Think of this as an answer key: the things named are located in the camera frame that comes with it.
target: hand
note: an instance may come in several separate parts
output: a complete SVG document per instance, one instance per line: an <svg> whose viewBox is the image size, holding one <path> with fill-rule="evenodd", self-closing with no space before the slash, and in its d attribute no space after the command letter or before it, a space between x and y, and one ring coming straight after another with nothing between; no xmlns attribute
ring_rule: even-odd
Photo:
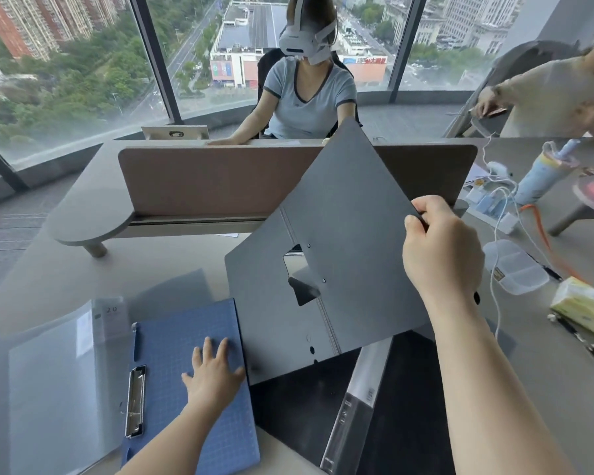
<svg viewBox="0 0 594 475"><path fill-rule="evenodd" d="M209 337L205 338L202 359L200 348L195 347L191 357L194 376L183 373L182 382L187 387L187 404L205 404L213 410L216 417L227 408L238 393L245 379L245 368L239 367L235 372L229 370L227 360L227 339L223 339L214 358L214 348Z"/></svg>
<svg viewBox="0 0 594 475"><path fill-rule="evenodd" d="M471 114L477 118L483 118L495 108L497 108L497 96L491 87L485 87L479 93L478 102L471 110Z"/></svg>
<svg viewBox="0 0 594 475"><path fill-rule="evenodd" d="M574 119L580 127L588 131L594 126L594 102L583 102L575 108Z"/></svg>
<svg viewBox="0 0 594 475"><path fill-rule="evenodd" d="M461 221L437 195L412 200L429 225L413 215L405 218L403 263L407 276L427 301L453 296L473 299L482 279L484 253L475 230Z"/></svg>
<svg viewBox="0 0 594 475"><path fill-rule="evenodd" d="M238 143L236 140L234 140L233 138L221 138L219 140L211 140L207 143L205 143L205 145L212 145L212 146L216 146L216 145L239 145L240 143Z"/></svg>

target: brown desk partition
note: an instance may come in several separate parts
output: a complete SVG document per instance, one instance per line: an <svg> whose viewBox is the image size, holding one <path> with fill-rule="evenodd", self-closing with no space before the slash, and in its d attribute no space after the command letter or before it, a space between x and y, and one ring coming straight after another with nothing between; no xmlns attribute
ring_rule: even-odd
<svg viewBox="0 0 594 475"><path fill-rule="evenodd" d="M119 152L137 216L266 218L295 188L322 147L142 147ZM377 145L408 198L454 203L477 148L462 144Z"/></svg>

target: person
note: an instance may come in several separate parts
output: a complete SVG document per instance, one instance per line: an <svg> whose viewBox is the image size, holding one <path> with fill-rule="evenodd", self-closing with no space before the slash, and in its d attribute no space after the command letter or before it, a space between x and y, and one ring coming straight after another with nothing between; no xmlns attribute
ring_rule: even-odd
<svg viewBox="0 0 594 475"><path fill-rule="evenodd" d="M594 47L485 87L471 114L482 118L509 105L514 108L502 137L594 136Z"/></svg>
<svg viewBox="0 0 594 475"><path fill-rule="evenodd" d="M484 255L475 230L439 196L412 203L429 228L405 218L402 262L435 333L456 473L574 474L478 313ZM223 340L214 359L207 339L202 360L194 349L194 376L183 374L189 403L121 475L194 473L207 433L245 378L242 367L230 372L226 348Z"/></svg>
<svg viewBox="0 0 594 475"><path fill-rule="evenodd" d="M289 0L288 24L294 23L297 0ZM332 0L304 0L301 30L318 33L336 21ZM334 43L336 28L325 42ZM241 145L259 134L277 139L325 138L334 124L356 113L356 85L349 71L329 56L320 63L287 56L275 63L264 83L260 101L229 138L208 145Z"/></svg>

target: clear plastic box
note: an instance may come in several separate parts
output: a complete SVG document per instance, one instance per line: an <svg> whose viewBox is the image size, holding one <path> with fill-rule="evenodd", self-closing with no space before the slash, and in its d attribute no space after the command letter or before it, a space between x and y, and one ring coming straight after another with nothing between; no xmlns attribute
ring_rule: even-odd
<svg viewBox="0 0 594 475"><path fill-rule="evenodd" d="M497 260L495 272L491 276L512 295L536 290L550 280L543 267L510 240L490 242L482 249L486 256L484 266L491 271Z"/></svg>

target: clipboard clip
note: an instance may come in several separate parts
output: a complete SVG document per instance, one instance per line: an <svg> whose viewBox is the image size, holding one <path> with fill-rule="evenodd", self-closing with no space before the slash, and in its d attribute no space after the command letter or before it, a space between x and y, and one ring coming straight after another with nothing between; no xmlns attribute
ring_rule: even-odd
<svg viewBox="0 0 594 475"><path fill-rule="evenodd" d="M125 437L143 435L143 407L145 407L145 376L147 367L141 365L130 371L128 404L125 414Z"/></svg>

